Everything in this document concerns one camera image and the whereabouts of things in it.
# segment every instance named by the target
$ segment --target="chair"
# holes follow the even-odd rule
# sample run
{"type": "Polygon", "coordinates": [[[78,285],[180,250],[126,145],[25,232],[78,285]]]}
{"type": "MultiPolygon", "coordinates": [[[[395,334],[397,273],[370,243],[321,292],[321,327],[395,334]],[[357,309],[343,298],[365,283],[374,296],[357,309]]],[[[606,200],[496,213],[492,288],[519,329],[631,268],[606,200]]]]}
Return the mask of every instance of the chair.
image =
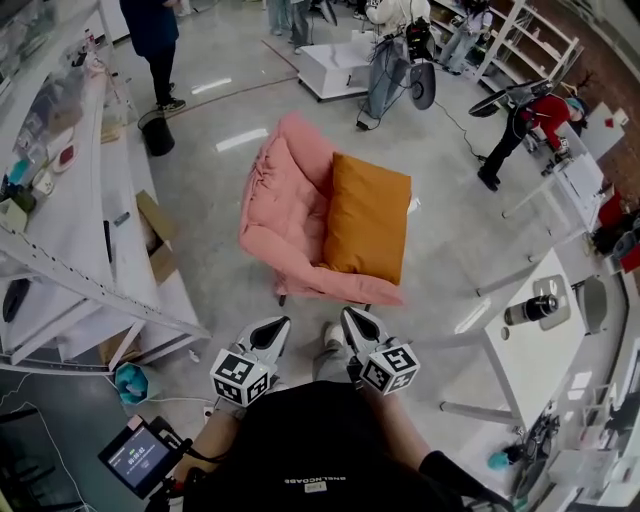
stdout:
{"type": "Polygon", "coordinates": [[[587,336],[598,334],[607,316],[607,290],[597,277],[591,276],[573,285],[580,313],[587,326],[587,336]]]}
{"type": "Polygon", "coordinates": [[[283,117],[260,148],[247,182],[238,240],[276,271],[287,295],[402,305],[400,289],[377,277],[319,267],[333,191],[336,148],[297,112],[283,117]]]}

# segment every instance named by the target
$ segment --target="small display screen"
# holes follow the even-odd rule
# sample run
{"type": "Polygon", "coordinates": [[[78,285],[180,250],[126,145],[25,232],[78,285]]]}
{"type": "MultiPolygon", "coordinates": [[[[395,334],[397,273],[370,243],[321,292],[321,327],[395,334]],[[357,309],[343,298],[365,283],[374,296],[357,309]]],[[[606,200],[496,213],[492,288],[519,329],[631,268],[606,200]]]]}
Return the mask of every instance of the small display screen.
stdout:
{"type": "Polygon", "coordinates": [[[169,449],[143,426],[109,459],[109,465],[136,487],[168,454],[169,449]]]}

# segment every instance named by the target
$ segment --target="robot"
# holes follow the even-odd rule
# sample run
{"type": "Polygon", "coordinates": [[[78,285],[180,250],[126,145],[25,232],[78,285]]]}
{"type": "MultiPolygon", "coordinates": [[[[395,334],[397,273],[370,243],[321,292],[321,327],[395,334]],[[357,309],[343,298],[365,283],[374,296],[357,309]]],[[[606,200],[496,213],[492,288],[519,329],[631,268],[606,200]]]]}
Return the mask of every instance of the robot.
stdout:
{"type": "MultiPolygon", "coordinates": [[[[356,386],[367,383],[386,395],[413,382],[420,363],[409,345],[389,335],[382,320],[349,306],[342,310],[340,323],[353,354],[348,371],[356,386]]],[[[276,361],[290,332],[286,316],[245,327],[228,350],[220,350],[211,368],[218,396],[246,408],[265,394],[278,380],[276,361]]]]}

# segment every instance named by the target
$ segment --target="bottle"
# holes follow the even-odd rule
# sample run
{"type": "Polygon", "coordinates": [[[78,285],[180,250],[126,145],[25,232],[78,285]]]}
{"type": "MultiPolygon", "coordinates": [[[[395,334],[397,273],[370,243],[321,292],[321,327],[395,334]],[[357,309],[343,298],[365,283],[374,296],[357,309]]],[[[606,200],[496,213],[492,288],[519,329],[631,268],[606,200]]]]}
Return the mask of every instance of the bottle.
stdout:
{"type": "Polygon", "coordinates": [[[555,295],[541,295],[507,308],[504,312],[504,321],[507,325],[537,322],[557,310],[558,299],[555,295]]]}

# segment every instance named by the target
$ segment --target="black bucket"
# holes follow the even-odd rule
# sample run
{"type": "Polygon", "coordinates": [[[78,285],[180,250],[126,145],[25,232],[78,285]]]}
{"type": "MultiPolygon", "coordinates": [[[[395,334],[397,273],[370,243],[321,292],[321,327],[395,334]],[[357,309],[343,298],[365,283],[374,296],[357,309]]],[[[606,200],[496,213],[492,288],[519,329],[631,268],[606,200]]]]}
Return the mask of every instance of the black bucket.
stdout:
{"type": "Polygon", "coordinates": [[[166,155],[176,144],[164,117],[164,112],[161,110],[152,110],[143,115],[138,121],[138,128],[142,131],[144,142],[151,156],[166,155]]]}

